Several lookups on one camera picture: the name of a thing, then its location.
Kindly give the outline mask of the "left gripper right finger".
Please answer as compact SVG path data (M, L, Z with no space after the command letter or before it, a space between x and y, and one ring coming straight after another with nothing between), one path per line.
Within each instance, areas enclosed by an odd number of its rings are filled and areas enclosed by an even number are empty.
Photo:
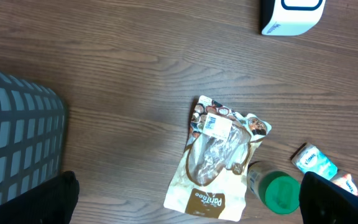
M358 197L314 172L300 185L304 224L358 224Z

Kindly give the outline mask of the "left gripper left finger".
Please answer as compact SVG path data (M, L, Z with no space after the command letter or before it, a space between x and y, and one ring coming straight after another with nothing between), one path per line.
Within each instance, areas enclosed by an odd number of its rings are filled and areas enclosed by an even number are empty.
M75 173L63 172L0 205L0 223L69 224L79 192Z

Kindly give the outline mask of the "orange tissue pack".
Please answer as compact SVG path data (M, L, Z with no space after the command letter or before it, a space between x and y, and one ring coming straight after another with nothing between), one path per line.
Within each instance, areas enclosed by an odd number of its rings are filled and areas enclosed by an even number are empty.
M349 172L338 170L337 174L330 181L349 193L358 196L358 188Z

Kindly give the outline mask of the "green lid jar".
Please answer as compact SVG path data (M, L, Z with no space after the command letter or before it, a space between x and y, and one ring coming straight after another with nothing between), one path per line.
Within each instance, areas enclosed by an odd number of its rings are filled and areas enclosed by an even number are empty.
M247 171L250 191L272 212L293 213L300 205L300 183L271 162L253 163Z

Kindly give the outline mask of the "teal tissue pack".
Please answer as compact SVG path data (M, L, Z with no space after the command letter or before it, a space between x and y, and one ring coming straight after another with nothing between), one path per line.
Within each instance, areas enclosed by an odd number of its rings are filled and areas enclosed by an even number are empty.
M327 180L331 180L338 172L337 166L315 145L308 142L300 146L291 162L303 174L314 172Z

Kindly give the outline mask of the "beige snack bag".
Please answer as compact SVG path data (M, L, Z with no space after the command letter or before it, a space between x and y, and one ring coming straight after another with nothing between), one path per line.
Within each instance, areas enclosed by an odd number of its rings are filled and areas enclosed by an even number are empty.
M201 95L163 206L238 222L246 207L248 165L271 128L254 114L242 115Z

